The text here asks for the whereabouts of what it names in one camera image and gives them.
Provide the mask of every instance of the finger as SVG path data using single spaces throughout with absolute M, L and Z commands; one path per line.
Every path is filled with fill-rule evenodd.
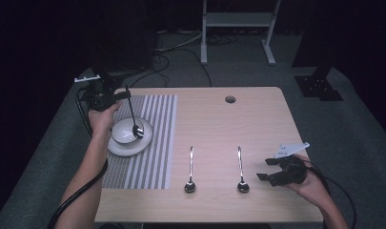
M 296 191 L 298 189 L 299 185 L 296 183 L 289 183 L 289 184 L 285 184 L 283 187 Z
M 99 113 L 99 112 L 97 112 L 96 110 L 93 110 L 93 109 L 89 110 L 89 115 L 92 115 L 92 114 L 95 114 L 95 113 Z
M 109 110 L 114 113 L 116 111 L 118 111 L 118 109 L 121 107 L 121 102 L 116 102 L 114 104 L 112 104 L 112 106 L 109 107 Z
M 298 157 L 299 159 L 301 159 L 303 161 L 303 163 L 305 164 L 306 167 L 312 167 L 312 163 L 309 163 L 308 161 L 310 161 L 307 157 L 305 156 L 302 156 L 302 155 L 297 155 L 297 154 L 294 154 L 294 156 Z

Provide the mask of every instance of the black cable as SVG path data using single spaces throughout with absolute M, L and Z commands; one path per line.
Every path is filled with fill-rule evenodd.
M 298 165 L 298 164 L 289 164 L 289 165 L 290 166 L 301 167 L 301 168 L 305 167 L 307 170 L 309 170 L 312 173 L 314 173 L 320 179 L 320 181 L 323 183 L 323 185 L 326 188 L 326 191 L 327 191 L 327 193 L 329 195 L 331 195 L 331 193 L 330 193 L 329 185 L 328 185 L 326 180 L 332 182 L 336 187 L 338 187 L 341 190 L 341 192 L 343 192 L 345 194 L 347 199 L 350 201 L 350 204 L 351 204 L 351 207 L 352 207 L 352 210 L 353 210 L 353 222 L 352 222 L 351 228 L 355 229 L 356 228 L 356 205 L 354 204 L 354 201 L 351 198 L 350 194 L 348 194 L 348 192 L 340 184 L 338 184 L 338 182 L 334 181 L 333 179 L 331 179 L 329 177 L 323 176 L 321 174 L 320 169 L 314 163 L 312 163 L 309 160 L 302 160 L 302 161 L 303 162 L 308 162 L 308 163 L 312 164 L 313 167 L 307 167 L 307 166 Z
M 160 60 L 161 58 L 164 58 L 164 59 L 166 60 L 165 66 L 164 66 L 163 68 L 161 68 L 160 70 L 156 70 L 154 67 L 152 67 L 152 70 L 153 70 L 152 73 L 147 73 L 147 74 L 144 74 L 144 75 L 142 75 L 142 76 L 139 76 L 138 79 L 136 79 L 135 81 L 133 81 L 133 83 L 131 84 L 130 88 L 132 88 L 132 87 L 133 87 L 137 82 L 139 82 L 140 80 L 142 80 L 142 79 L 144 79 L 144 78 L 146 78 L 146 77 L 148 77 L 148 76 L 150 76 L 150 75 L 153 75 L 153 74 L 155 74 L 155 73 L 158 73 L 158 74 L 162 77 L 162 79 L 163 79 L 163 81 L 164 81 L 164 83 L 165 83 L 165 88 L 167 88 L 170 79 L 169 79 L 166 75 L 164 75 L 163 73 L 161 73 L 161 72 L 164 71 L 164 70 L 166 70 L 166 69 L 169 67 L 170 60 L 169 60 L 169 58 L 167 58 L 166 56 L 161 55 L 161 54 L 158 54 L 157 56 L 159 56 L 159 60 Z
M 232 3 L 234 2 L 234 0 L 231 0 L 231 2 L 229 2 L 229 6 L 225 9 L 225 11 L 228 11 L 229 8 L 231 7 Z
M 166 51 L 166 52 L 174 52 L 174 51 L 184 51 L 184 52 L 189 52 L 189 53 L 191 53 L 193 56 L 195 56 L 195 59 L 198 61 L 198 63 L 199 63 L 199 65 L 201 66 L 202 70 L 204 70 L 205 75 L 207 75 L 207 78 L 208 78 L 210 87 L 213 86 L 213 82 L 211 81 L 210 75 L 208 74 L 208 72 L 207 72 L 207 70 L 205 69 L 205 67 L 201 64 L 201 60 L 200 60 L 199 57 L 195 54 L 195 52 L 190 51 L 190 50 L 187 50 L 187 49 L 173 49 L 173 50 Z
M 67 200 L 65 200 L 64 203 L 59 206 L 59 208 L 55 211 L 53 214 L 50 223 L 48 224 L 48 229 L 53 229 L 55 227 L 56 222 L 58 221 L 59 217 L 62 215 L 62 213 L 71 205 L 77 198 L 80 197 L 84 192 L 86 192 L 88 189 L 90 189 L 97 180 L 99 180 L 107 171 L 107 168 L 109 167 L 109 162 L 106 160 L 104 163 L 103 169 L 100 171 L 100 173 L 93 178 L 91 181 L 89 181 L 87 184 L 85 184 L 83 187 L 81 187 L 79 190 L 77 190 L 73 195 L 71 195 Z
M 86 91 L 87 87 L 81 88 L 77 91 L 75 96 L 75 102 L 77 109 L 79 110 L 79 113 L 82 117 L 83 123 L 86 126 L 86 129 L 88 130 L 89 135 L 91 136 L 91 125 L 89 122 L 89 119 L 85 116 L 85 112 L 83 110 L 81 101 L 80 101 L 80 92 Z M 53 229 L 55 227 L 56 222 L 58 221 L 59 217 L 62 215 L 62 213 L 71 205 L 77 198 L 80 197 L 84 192 L 86 192 L 88 189 L 90 189 L 97 180 L 99 180 L 104 174 L 107 172 L 107 168 L 109 167 L 109 162 L 106 160 L 104 163 L 103 168 L 101 169 L 100 173 L 93 178 L 91 181 L 89 181 L 87 184 L 85 184 L 83 187 L 81 187 L 79 190 L 77 190 L 73 195 L 71 195 L 65 202 L 63 202 L 58 209 L 55 211 L 55 213 L 52 215 L 50 219 L 50 223 L 48 224 L 49 229 Z
M 227 46 L 236 41 L 237 41 L 236 35 L 213 34 L 208 38 L 207 44 L 210 46 Z
M 89 119 L 86 117 L 85 112 L 83 111 L 83 107 L 79 97 L 79 93 L 83 90 L 84 89 L 80 89 L 77 92 L 76 97 L 74 98 L 74 101 L 76 102 L 77 110 L 79 110 L 80 116 L 82 117 L 83 124 L 85 124 L 86 130 L 88 130 L 89 135 L 91 135 L 91 125 L 90 125 Z

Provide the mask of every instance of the white plate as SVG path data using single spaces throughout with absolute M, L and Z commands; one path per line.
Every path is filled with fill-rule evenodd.
M 151 123 L 143 118 L 139 119 L 144 127 L 144 137 L 142 139 L 137 139 L 131 143 L 121 144 L 116 142 L 112 137 L 109 141 L 109 151 L 118 156 L 134 156 L 141 151 L 143 151 L 149 143 L 152 141 L 153 137 L 153 127 Z

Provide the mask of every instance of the wooden table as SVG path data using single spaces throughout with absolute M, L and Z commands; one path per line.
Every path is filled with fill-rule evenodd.
M 278 88 L 131 89 L 132 94 L 176 94 L 170 189 L 103 189 L 96 221 L 299 222 L 322 221 L 318 209 L 295 192 L 272 187 L 256 173 L 279 144 L 303 142 Z M 226 102 L 233 96 L 235 103 Z M 184 192 L 194 146 L 194 193 Z M 237 191 L 242 150 L 250 192 Z

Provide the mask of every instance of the spoon bowl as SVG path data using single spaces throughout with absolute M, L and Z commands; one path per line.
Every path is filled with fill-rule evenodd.
M 184 192 L 192 193 L 193 191 L 195 191 L 195 184 L 191 180 L 189 180 L 184 186 Z
M 133 135 L 137 138 L 137 139 L 142 139 L 143 136 L 144 136 L 144 131 L 143 129 L 141 129 L 138 125 L 133 124 L 133 127 L 132 127 L 132 133 Z
M 240 193 L 248 193 L 250 190 L 249 184 L 247 184 L 244 180 L 240 181 L 237 184 L 237 189 L 239 190 Z

